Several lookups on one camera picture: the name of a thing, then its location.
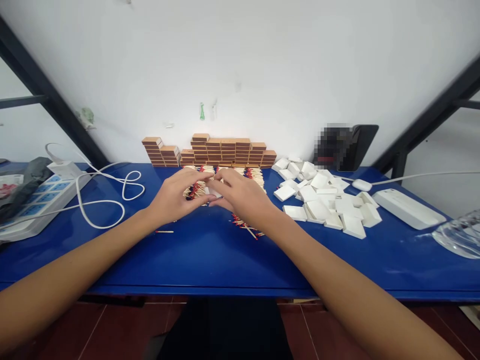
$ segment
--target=white adapter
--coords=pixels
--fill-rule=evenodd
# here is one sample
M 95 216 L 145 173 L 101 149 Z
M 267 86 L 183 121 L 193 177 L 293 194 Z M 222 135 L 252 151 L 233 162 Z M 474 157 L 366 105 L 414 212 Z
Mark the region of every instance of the white adapter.
M 47 168 L 62 180 L 73 180 L 83 174 L 83 171 L 73 161 L 52 162 L 47 165 Z
M 370 189 L 372 188 L 372 184 L 365 181 L 365 180 L 362 180 L 362 179 L 355 179 L 351 185 L 355 188 L 355 189 L 358 189 L 360 191 L 364 191 L 364 192 L 369 192 Z

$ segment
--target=power outlet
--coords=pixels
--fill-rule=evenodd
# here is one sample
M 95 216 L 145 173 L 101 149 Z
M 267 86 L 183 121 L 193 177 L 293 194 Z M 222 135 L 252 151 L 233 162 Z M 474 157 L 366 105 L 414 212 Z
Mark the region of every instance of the power outlet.
M 53 189 L 51 189 L 52 191 L 62 191 L 63 189 L 65 189 L 68 185 L 70 185 L 69 182 L 61 182 L 57 185 L 55 185 L 53 187 Z
M 25 201 L 25 204 L 31 204 L 34 201 L 36 201 L 39 197 L 40 197 L 40 194 L 34 194 L 30 196 L 30 198 L 27 201 Z
M 47 203 L 53 200 L 60 192 L 49 192 L 38 199 L 37 203 Z
M 40 185 L 39 187 L 37 187 L 35 192 L 36 193 L 44 193 L 44 192 L 48 191 L 52 186 L 53 186 L 53 184 L 51 184 L 51 185 Z
M 32 205 L 28 207 L 24 212 L 20 214 L 21 217 L 23 216 L 33 216 L 39 213 L 40 210 L 44 208 L 45 204 L 41 205 Z
M 54 182 L 57 182 L 57 181 L 60 181 L 60 176 L 58 175 L 53 175 L 51 178 L 49 178 L 47 181 L 45 181 L 46 183 L 54 183 Z

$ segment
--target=blue tabletop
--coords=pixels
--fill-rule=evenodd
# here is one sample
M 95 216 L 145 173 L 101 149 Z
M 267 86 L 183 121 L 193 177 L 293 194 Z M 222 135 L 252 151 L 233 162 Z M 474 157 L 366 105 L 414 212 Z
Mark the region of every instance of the blue tabletop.
M 132 170 L 142 173 L 139 183 L 145 193 L 133 201 L 123 201 L 122 184 L 96 176 L 82 189 L 84 202 L 111 199 L 122 202 L 126 217 L 145 208 L 165 178 L 178 168 L 153 168 L 151 164 L 116 165 L 106 172 L 125 177 Z M 282 178 L 270 169 L 262 171 L 265 189 L 273 203 L 302 204 L 291 198 L 278 201 L 273 192 Z M 344 177 L 369 182 L 386 179 L 373 168 Z M 375 186 L 370 193 L 395 188 L 426 204 L 397 184 Z M 137 186 L 128 186 L 126 197 Z M 357 194 L 349 186 L 345 192 Z M 68 204 L 77 204 L 75 198 Z M 112 203 L 86 206 L 97 225 L 115 222 L 121 214 Z M 383 221 L 366 228 L 363 240 L 323 225 L 299 222 L 317 241 L 401 300 L 477 302 L 480 300 L 480 261 L 466 259 L 446 250 L 428 235 L 433 229 L 415 230 L 378 209 Z M 231 214 L 219 207 L 203 206 L 167 224 L 140 241 L 114 264 L 89 290 L 95 294 L 185 294 L 308 298 L 316 296 L 308 282 L 287 256 L 266 236 L 255 240 L 234 226 Z M 37 270 L 101 234 L 90 227 L 78 209 L 60 213 L 41 234 L 3 245 L 0 251 L 0 289 Z

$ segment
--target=plug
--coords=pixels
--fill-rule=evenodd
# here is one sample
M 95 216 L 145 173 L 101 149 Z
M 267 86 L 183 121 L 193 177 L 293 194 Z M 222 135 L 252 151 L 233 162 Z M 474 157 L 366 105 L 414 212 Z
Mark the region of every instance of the plug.
M 82 170 L 80 170 L 73 161 L 52 162 L 46 167 L 54 174 L 58 175 L 62 180 L 76 179 L 83 174 Z

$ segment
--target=floor tile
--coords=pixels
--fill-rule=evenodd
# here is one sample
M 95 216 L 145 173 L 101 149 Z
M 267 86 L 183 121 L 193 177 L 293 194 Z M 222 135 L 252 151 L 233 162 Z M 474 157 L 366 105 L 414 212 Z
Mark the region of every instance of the floor tile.
M 174 326 L 175 322 L 179 318 L 185 304 L 183 303 L 173 303 L 170 306 L 170 312 L 168 313 L 168 319 L 165 325 L 165 331 L 169 332 Z
M 108 305 L 81 360 L 141 359 L 151 337 L 163 334 L 170 304 Z
M 170 304 L 172 302 L 173 296 L 171 295 L 155 295 L 147 296 L 145 299 L 146 303 L 161 303 L 161 304 Z
M 286 337 L 295 360 L 317 360 L 315 348 L 299 305 L 279 305 Z
M 77 360 L 104 308 L 101 304 L 74 304 L 29 345 L 16 351 L 11 359 Z
M 444 338 L 465 360 L 475 360 L 475 357 L 431 307 L 414 307 L 410 311 Z
M 320 304 L 301 305 L 316 352 L 320 359 L 367 360 L 370 357 Z
M 477 359 L 480 359 L 480 330 L 458 306 L 433 306 L 433 311 L 457 335 Z

